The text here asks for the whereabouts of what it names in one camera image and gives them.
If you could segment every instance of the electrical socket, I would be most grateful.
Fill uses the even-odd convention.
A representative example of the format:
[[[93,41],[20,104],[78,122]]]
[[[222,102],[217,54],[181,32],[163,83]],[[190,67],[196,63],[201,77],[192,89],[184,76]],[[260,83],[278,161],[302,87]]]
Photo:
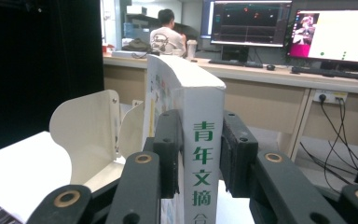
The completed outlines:
[[[326,99],[324,100],[325,104],[339,104],[338,98],[342,98],[344,102],[347,102],[348,93],[344,91],[325,91],[325,90],[316,90],[315,95],[313,97],[313,101],[321,102],[319,98],[320,95],[325,95]]]

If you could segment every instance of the book spine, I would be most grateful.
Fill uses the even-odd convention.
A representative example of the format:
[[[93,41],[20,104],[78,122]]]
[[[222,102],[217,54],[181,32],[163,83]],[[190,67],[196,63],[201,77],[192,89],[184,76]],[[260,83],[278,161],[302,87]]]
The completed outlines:
[[[224,91],[187,89],[184,99],[185,223],[215,223]]]

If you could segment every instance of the cable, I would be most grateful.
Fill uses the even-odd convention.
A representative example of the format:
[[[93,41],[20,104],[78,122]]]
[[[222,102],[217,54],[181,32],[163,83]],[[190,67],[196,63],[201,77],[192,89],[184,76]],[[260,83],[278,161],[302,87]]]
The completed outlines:
[[[331,119],[328,117],[327,113],[325,112],[325,110],[324,110],[324,101],[322,101],[322,99],[321,99],[321,108],[322,108],[322,111],[324,112],[324,115],[326,116],[327,120],[329,121],[330,125],[332,126],[334,132],[337,134],[337,137],[342,141],[342,143],[345,145],[345,147],[347,147],[348,151],[350,152],[350,155],[353,155],[353,156],[356,158],[356,160],[358,160],[357,156],[353,153],[353,151],[351,150],[350,146],[348,145],[348,142],[346,141],[346,139],[343,139],[343,138],[340,136],[340,134],[339,134],[340,132],[337,131],[337,129],[336,129],[336,127],[334,126],[333,122],[332,122]],[[343,122],[344,119],[345,119],[345,118],[343,118],[342,115],[341,115],[340,130],[341,130],[342,126],[344,126],[344,122]]]
[[[312,154],[310,154],[310,153],[305,149],[305,147],[304,147],[304,145],[303,145],[302,143],[300,143],[300,145],[303,147],[304,151],[306,151],[307,154],[308,154],[311,158],[317,160],[318,162],[324,163],[321,159],[318,159],[317,157],[315,157],[315,156],[313,156]],[[335,165],[332,165],[332,164],[329,164],[329,163],[327,163],[327,166],[330,166],[330,167],[332,167],[332,168],[338,169],[338,170],[340,170],[340,171],[342,171],[342,172],[345,172],[345,173],[347,173],[347,174],[349,174],[349,175],[356,175],[356,173],[353,173],[353,172],[351,172],[351,171],[345,170],[344,168],[341,168],[341,167],[338,167],[338,166],[335,166]]]
[[[324,168],[324,171],[328,171],[330,174],[334,175],[334,176],[335,176],[336,178],[338,178],[339,180],[343,181],[343,182],[346,183],[346,184],[351,185],[351,182],[349,182],[348,180],[346,180],[346,179],[345,179],[344,177],[342,177],[341,175],[337,174],[335,171],[333,171],[333,170],[331,170],[330,168],[326,167],[326,166],[325,166],[325,165],[326,165],[325,162],[323,162],[322,160],[320,160],[320,159],[316,158],[315,156],[313,156],[312,154],[310,154],[310,153],[305,149],[304,145],[303,145],[301,142],[300,142],[300,145],[302,146],[302,148],[304,149],[304,151],[310,156],[310,158],[311,158],[317,165],[319,165],[320,167]],[[325,180],[326,180],[327,185],[330,187],[330,189],[333,190],[333,191],[335,191],[336,193],[339,193],[338,190],[334,189],[333,186],[331,186],[330,182],[329,182],[328,179],[327,179],[327,175],[326,175],[325,173],[324,173],[324,178],[325,178]]]
[[[339,102],[343,102],[343,105],[344,105],[344,112],[345,112],[345,101],[344,101],[344,99],[342,99],[342,98],[339,98],[338,99],[339,100]],[[347,141],[347,137],[346,137],[346,134],[345,134],[345,129],[343,129],[343,134],[344,134],[344,139],[345,139],[345,141]],[[356,158],[356,160],[358,160],[358,157],[353,153],[353,151],[350,149],[350,148],[348,148],[348,152],[350,153],[350,155],[351,155],[351,158],[352,158],[352,155]]]
[[[252,58],[250,53],[248,53],[248,62],[255,62],[255,58]]]
[[[257,59],[258,59],[258,61],[260,61],[260,63],[263,63],[263,62],[261,61],[260,56],[258,55],[257,48],[254,48],[254,51],[255,51],[255,57],[257,57]]]
[[[339,156],[339,154],[338,154],[334,149],[333,149],[333,152],[339,157],[339,159],[340,159],[341,161],[343,161],[345,164],[347,164],[347,165],[348,165],[349,167],[351,167],[353,170],[356,170],[356,167],[350,165],[347,161],[345,161],[344,159],[342,159],[342,158]]]
[[[344,107],[344,112],[343,112],[344,114],[343,115],[342,115],[341,101],[342,101],[342,106]],[[339,112],[340,112],[340,115],[341,115],[342,133],[344,134],[345,142],[348,144],[347,135],[345,134],[345,125],[344,125],[345,112],[346,112],[345,101],[342,98],[338,98],[338,102],[339,102]],[[356,158],[357,161],[358,161],[358,158],[356,157],[356,155],[353,153],[353,151],[349,147],[347,147],[347,149],[348,149],[348,152],[350,153],[353,165],[356,167],[356,170],[358,170],[358,166],[356,165],[356,162],[354,162],[353,156]]]
[[[326,180],[327,185],[328,185],[333,191],[335,191],[335,192],[338,192],[338,191],[335,190],[335,189],[333,189],[333,187],[330,185],[330,183],[329,183],[328,180],[327,180],[327,173],[326,173],[326,171],[328,170],[328,168],[327,168],[326,164],[327,164],[328,159],[329,159],[329,157],[330,157],[330,155],[331,155],[331,152],[332,152],[333,149],[334,149],[334,146],[336,145],[337,140],[338,140],[338,138],[336,138],[334,144],[331,146],[331,149],[330,149],[330,151],[329,151],[328,154],[327,154],[326,160],[324,161],[324,179]]]
[[[132,58],[134,58],[134,59],[145,59],[145,58],[146,58],[146,55],[149,54],[149,53],[150,53],[149,51],[146,52],[146,53],[143,54],[143,55],[138,55],[138,54],[136,54],[136,53],[132,53],[131,56],[132,56]]]

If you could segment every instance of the computer monitor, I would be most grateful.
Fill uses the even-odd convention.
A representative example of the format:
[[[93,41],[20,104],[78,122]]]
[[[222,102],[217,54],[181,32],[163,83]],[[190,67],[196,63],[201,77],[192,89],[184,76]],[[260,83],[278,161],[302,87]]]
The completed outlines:
[[[214,1],[211,44],[283,47],[292,1]]]
[[[358,9],[299,9],[288,55],[322,62],[358,63]]]

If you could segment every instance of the white book cover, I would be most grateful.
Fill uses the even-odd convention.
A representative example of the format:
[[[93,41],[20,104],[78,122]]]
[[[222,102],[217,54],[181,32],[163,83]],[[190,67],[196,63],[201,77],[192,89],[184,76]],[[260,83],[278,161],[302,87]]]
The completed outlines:
[[[171,109],[178,109],[184,133],[183,183],[173,200],[162,200],[161,223],[215,223],[225,91],[222,80],[195,63],[147,57],[144,143]]]

